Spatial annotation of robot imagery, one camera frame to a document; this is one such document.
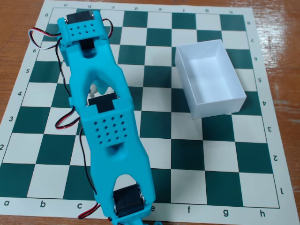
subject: white wire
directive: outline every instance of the white wire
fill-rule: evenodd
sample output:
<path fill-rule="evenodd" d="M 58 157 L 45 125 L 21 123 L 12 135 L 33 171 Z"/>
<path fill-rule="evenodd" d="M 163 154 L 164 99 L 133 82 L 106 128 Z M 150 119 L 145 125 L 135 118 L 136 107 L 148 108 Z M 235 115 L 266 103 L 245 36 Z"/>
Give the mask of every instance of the white wire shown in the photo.
<path fill-rule="evenodd" d="M 44 34 L 44 33 L 40 32 L 40 31 L 38 31 L 38 30 L 35 30 L 35 29 L 29 29 L 29 30 L 28 30 L 28 37 L 29 37 L 30 41 L 31 41 L 37 48 L 42 49 L 42 50 L 47 50 L 47 49 L 50 49 L 50 48 L 54 48 L 54 47 L 56 46 L 56 43 L 53 44 L 53 45 L 51 45 L 51 46 L 45 47 L 45 48 L 42 48 L 42 47 L 36 45 L 35 42 L 33 41 L 33 39 L 32 39 L 31 36 L 30 36 L 31 31 L 36 31 L 36 32 L 38 32 L 38 33 L 40 33 L 40 34 L 42 34 L 42 35 L 44 35 L 44 36 L 48 36 L 48 37 L 51 37 L 51 36 L 50 36 L 50 35 L 47 35 L 47 34 Z"/>

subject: open box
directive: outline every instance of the open box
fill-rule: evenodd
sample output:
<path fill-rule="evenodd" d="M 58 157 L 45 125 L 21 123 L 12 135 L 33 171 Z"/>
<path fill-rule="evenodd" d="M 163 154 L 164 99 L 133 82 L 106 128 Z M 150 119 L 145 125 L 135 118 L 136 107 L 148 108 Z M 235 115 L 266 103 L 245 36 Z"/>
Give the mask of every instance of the open box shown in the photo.
<path fill-rule="evenodd" d="M 175 64 L 193 119 L 240 111 L 246 94 L 221 40 L 177 46 Z"/>

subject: wire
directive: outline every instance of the wire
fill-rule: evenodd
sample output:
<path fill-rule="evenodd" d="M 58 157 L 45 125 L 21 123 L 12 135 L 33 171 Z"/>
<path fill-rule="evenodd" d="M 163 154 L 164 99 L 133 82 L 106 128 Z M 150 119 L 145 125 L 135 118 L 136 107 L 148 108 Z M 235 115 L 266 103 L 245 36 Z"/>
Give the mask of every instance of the wire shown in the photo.
<path fill-rule="evenodd" d="M 62 80 L 64 82 L 65 89 L 66 89 L 67 93 L 69 94 L 69 96 L 72 97 L 71 93 L 67 89 L 66 79 L 65 79 L 64 73 L 62 72 L 62 67 L 61 67 L 61 63 L 60 63 L 60 57 L 58 55 L 58 46 L 60 45 L 60 41 L 61 40 L 62 40 L 62 37 L 57 41 L 57 43 L 55 45 L 55 53 L 56 53 L 56 57 L 57 57 L 57 60 L 58 60 L 59 67 L 60 67 L 60 73 L 61 73 L 61 76 L 62 76 Z"/>
<path fill-rule="evenodd" d="M 87 169 L 87 166 L 86 166 L 85 154 L 84 154 L 84 149 L 83 149 L 83 142 L 81 140 L 82 134 L 83 134 L 83 127 L 81 127 L 81 129 L 79 131 L 79 142 L 80 142 L 81 149 L 82 149 L 82 154 L 83 154 L 84 169 L 85 169 L 86 177 L 88 178 L 88 181 L 90 183 L 90 186 L 93 189 L 93 191 L 95 192 L 95 194 L 97 195 L 97 191 L 96 191 L 95 187 L 93 186 L 92 182 L 90 181 L 89 174 L 88 174 L 88 169 Z"/>
<path fill-rule="evenodd" d="M 94 213 L 101 205 L 99 203 L 96 203 L 91 209 L 86 210 L 85 212 L 79 214 L 78 219 L 84 219 L 90 214 Z"/>
<path fill-rule="evenodd" d="M 43 50 L 47 50 L 47 49 L 50 49 L 50 48 L 54 48 L 55 45 L 51 45 L 51 46 L 48 46 L 48 47 L 45 47 L 45 48 L 42 48 L 41 46 L 39 46 L 35 40 L 33 39 L 33 36 L 32 36 L 32 33 L 36 31 L 40 34 L 43 34 L 44 36 L 48 36 L 48 37 L 57 37 L 59 35 L 61 35 L 61 33 L 58 33 L 58 34 L 49 34 L 48 32 L 44 31 L 44 30 L 41 30 L 39 28 L 36 28 L 36 27 L 33 27 L 31 29 L 28 30 L 28 36 L 29 36 L 29 39 L 30 41 L 39 49 L 43 49 Z"/>
<path fill-rule="evenodd" d="M 108 38 L 110 38 L 111 35 L 113 34 L 113 23 L 107 18 L 103 19 L 102 21 L 105 21 L 105 20 L 107 20 L 111 24 L 111 29 L 109 30 L 109 33 L 108 33 Z"/>

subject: cable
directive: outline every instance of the cable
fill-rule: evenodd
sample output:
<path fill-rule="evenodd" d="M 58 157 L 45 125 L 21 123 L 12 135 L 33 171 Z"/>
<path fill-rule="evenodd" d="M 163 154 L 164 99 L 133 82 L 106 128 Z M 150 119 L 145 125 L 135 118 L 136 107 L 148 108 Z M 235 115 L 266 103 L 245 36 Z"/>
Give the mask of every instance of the cable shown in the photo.
<path fill-rule="evenodd" d="M 39 28 L 36 28 L 36 27 L 33 27 L 33 28 L 31 28 L 31 29 L 28 30 L 28 36 L 29 36 L 29 39 L 30 39 L 30 41 L 31 41 L 37 48 L 46 50 L 46 49 L 50 49 L 50 48 L 54 48 L 54 47 L 55 47 L 55 45 L 51 45 L 51 46 L 48 46 L 48 47 L 45 47 L 45 48 L 42 48 L 41 46 L 39 46 L 39 45 L 35 42 L 35 40 L 33 39 L 32 33 L 33 33 L 34 31 L 36 31 L 36 32 L 38 32 L 38 33 L 40 33 L 40 34 L 43 34 L 44 36 L 48 36 L 48 37 L 57 37 L 57 36 L 60 35 L 60 33 L 58 33 L 58 34 L 49 34 L 48 32 L 46 32 L 46 31 L 44 31 L 44 30 L 41 30 L 41 29 L 39 29 Z"/>
<path fill-rule="evenodd" d="M 90 186 L 91 186 L 91 188 L 93 189 L 93 191 L 95 192 L 95 194 L 97 195 L 97 191 L 96 191 L 95 187 L 93 186 L 92 182 L 90 181 L 89 174 L 88 174 L 88 169 L 87 169 L 87 166 L 86 166 L 85 154 L 84 154 L 84 149 L 83 149 L 83 142 L 82 142 L 82 140 L 81 140 L 82 134 L 83 134 L 83 127 L 81 127 L 81 129 L 80 129 L 80 131 L 79 131 L 79 142 L 80 142 L 81 149 L 82 149 L 82 154 L 83 154 L 84 169 L 85 169 L 86 177 L 88 178 L 88 181 L 89 181 L 89 183 L 90 183 Z"/>
<path fill-rule="evenodd" d="M 79 214 L 78 219 L 84 219 L 90 214 L 94 213 L 101 205 L 99 203 L 96 203 L 91 209 L 86 210 L 85 212 Z"/>
<path fill-rule="evenodd" d="M 105 20 L 107 20 L 111 24 L 111 29 L 109 30 L 109 33 L 108 33 L 108 38 L 110 38 L 111 35 L 113 34 L 113 23 L 107 18 L 103 19 L 102 21 L 105 21 Z"/>

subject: black wire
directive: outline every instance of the black wire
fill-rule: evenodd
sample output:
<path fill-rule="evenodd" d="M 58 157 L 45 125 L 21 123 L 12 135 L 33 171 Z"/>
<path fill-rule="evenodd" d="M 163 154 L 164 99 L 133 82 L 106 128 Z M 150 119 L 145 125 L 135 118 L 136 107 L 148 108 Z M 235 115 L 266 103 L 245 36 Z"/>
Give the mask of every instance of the black wire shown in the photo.
<path fill-rule="evenodd" d="M 94 190 L 95 194 L 97 195 L 97 191 L 96 189 L 94 188 L 92 182 L 90 181 L 90 178 L 89 178 L 89 175 L 88 175 L 88 169 L 87 169 L 87 166 L 86 166 L 86 161 L 85 161 L 85 154 L 84 154 L 84 150 L 83 150 L 83 142 L 81 140 L 81 136 L 83 134 L 83 127 L 81 127 L 80 131 L 79 131 L 79 142 L 80 142 L 80 145 L 81 145 L 81 149 L 82 149 L 82 153 L 83 153 L 83 160 L 84 160 L 84 169 L 85 169 L 85 173 L 86 173 L 86 177 L 90 183 L 90 186 L 91 188 Z"/>
<path fill-rule="evenodd" d="M 59 67 L 60 67 L 60 73 L 61 73 L 61 76 L 62 76 L 62 79 L 63 79 L 63 82 L 64 82 L 65 89 L 66 89 L 67 93 L 69 94 L 69 96 L 72 97 L 71 93 L 70 93 L 69 90 L 67 89 L 67 86 L 66 86 L 66 79 L 65 79 L 64 73 L 62 72 L 61 63 L 60 63 L 60 57 L 59 57 L 59 55 L 58 55 L 58 46 L 60 45 L 60 40 L 62 40 L 62 37 L 61 37 L 61 38 L 57 41 L 57 43 L 56 43 L 56 46 L 55 46 L 55 53 L 56 53 L 56 56 L 57 56 L 58 64 L 59 64 Z"/>

